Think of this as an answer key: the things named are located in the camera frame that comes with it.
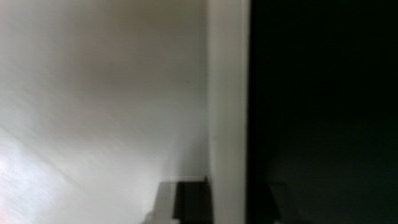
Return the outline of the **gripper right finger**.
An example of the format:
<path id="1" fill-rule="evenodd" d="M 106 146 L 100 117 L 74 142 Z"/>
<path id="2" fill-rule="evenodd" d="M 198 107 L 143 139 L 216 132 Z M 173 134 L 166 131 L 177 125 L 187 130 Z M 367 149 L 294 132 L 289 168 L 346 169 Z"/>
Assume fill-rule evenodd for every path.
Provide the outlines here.
<path id="1" fill-rule="evenodd" d="M 294 194 L 285 183 L 271 183 L 267 187 L 266 224 L 303 224 Z"/>

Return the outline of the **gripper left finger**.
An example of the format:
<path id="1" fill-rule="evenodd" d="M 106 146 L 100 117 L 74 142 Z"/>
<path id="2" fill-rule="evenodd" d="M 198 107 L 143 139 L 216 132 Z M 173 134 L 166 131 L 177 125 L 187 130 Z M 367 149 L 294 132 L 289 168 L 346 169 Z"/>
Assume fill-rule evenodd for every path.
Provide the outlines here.
<path id="1" fill-rule="evenodd" d="M 189 178 L 159 185 L 155 207 L 143 224 L 214 224 L 209 178 Z"/>

